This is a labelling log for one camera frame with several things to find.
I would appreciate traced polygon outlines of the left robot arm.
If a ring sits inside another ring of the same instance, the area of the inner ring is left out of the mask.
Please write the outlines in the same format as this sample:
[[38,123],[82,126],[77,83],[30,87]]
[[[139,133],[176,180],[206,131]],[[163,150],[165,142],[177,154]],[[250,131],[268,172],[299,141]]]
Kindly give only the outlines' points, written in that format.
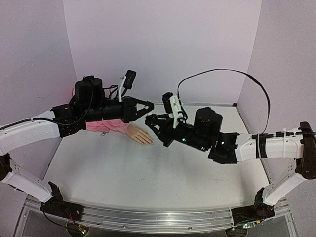
[[87,122],[120,119],[134,122],[151,112],[154,104],[130,96],[107,99],[101,79],[85,76],[75,84],[75,92],[68,104],[27,118],[0,129],[0,180],[47,203],[55,215],[67,210],[58,187],[24,171],[10,152],[37,141],[63,138],[86,129]]

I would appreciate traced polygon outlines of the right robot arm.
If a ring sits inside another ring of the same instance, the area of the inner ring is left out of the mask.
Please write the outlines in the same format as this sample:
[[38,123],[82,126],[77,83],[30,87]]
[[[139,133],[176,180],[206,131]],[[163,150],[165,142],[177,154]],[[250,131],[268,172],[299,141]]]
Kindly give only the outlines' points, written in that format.
[[253,159],[291,158],[280,177],[261,188],[249,206],[232,209],[234,226],[247,226],[274,216],[278,201],[306,180],[316,177],[316,135],[308,122],[296,129],[276,133],[222,133],[223,117],[210,107],[198,109],[194,124],[177,121],[169,114],[146,116],[145,124],[165,147],[173,141],[209,151],[219,164],[237,164]]

